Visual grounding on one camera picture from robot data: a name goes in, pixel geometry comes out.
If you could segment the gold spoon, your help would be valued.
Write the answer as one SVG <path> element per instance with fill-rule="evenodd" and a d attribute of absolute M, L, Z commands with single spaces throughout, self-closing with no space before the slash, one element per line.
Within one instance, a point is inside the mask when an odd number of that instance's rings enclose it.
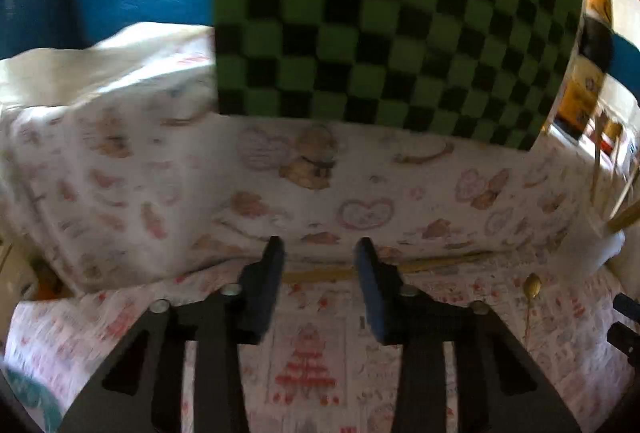
<path fill-rule="evenodd" d="M 524 332 L 524 345 L 528 345 L 528 339 L 530 335 L 530 318 L 532 318 L 533 304 L 538 297 L 542 287 L 540 277 L 531 273 L 524 280 L 522 289 L 524 297 L 526 298 L 526 315 L 525 315 L 525 332 Z"/>

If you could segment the white plastic cup stack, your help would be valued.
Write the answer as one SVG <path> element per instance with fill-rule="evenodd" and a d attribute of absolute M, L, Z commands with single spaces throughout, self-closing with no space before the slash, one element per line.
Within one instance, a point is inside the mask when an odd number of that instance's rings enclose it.
<path fill-rule="evenodd" d="M 566 273 L 572 280 L 593 275 L 623 249 L 623 231 L 611 231 L 600 219 L 588 217 L 573 228 L 563 242 Z"/>

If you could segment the teal white object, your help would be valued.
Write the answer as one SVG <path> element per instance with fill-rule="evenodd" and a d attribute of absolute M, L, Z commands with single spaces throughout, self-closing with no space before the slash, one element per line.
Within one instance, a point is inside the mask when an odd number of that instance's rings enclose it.
<path fill-rule="evenodd" d="M 1 373 L 12 394 L 40 430 L 47 433 L 58 431 L 64 410 L 51 391 L 7 364 L 1 364 Z"/>

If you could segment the printed patterned tablecloth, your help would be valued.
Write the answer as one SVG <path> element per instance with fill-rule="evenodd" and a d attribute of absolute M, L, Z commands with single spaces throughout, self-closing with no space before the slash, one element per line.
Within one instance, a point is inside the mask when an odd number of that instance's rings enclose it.
<path fill-rule="evenodd" d="M 214 108 L 212 36 L 31 50 L 1 63 L 1 216 L 74 291 L 23 303 L 6 362 L 68 406 L 148 305 L 201 300 L 272 236 L 289 271 L 348 265 L 361 237 L 410 261 L 492 252 L 409 276 L 436 300 L 488 303 L 580 426 L 631 383 L 606 341 L 620 283 L 569 287 L 552 255 L 588 205 L 592 161 L 547 132 L 526 152 L 337 123 L 250 121 Z"/>

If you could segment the small red-capped sauce bottle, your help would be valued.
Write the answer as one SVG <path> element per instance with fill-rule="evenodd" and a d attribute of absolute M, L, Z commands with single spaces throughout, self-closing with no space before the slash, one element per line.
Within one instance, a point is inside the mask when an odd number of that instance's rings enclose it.
<path fill-rule="evenodd" d="M 600 136 L 600 150 L 605 153 L 605 156 L 612 158 L 617 141 L 623 134 L 623 129 L 623 124 L 620 121 L 608 120 L 605 122 Z"/>

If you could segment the dark sauce bottle yellow label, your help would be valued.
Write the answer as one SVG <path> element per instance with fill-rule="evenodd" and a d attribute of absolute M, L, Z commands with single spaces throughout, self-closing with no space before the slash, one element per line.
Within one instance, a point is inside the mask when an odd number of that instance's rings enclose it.
<path fill-rule="evenodd" d="M 579 140 L 596 112 L 613 56 L 613 1 L 586 0 L 577 55 L 570 67 L 554 124 Z"/>

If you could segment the green checkered box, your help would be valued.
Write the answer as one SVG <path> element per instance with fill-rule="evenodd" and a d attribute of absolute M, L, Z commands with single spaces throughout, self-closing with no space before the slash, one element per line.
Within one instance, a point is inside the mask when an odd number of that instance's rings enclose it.
<path fill-rule="evenodd" d="M 582 0 L 214 0 L 224 115 L 341 121 L 526 151 Z"/>

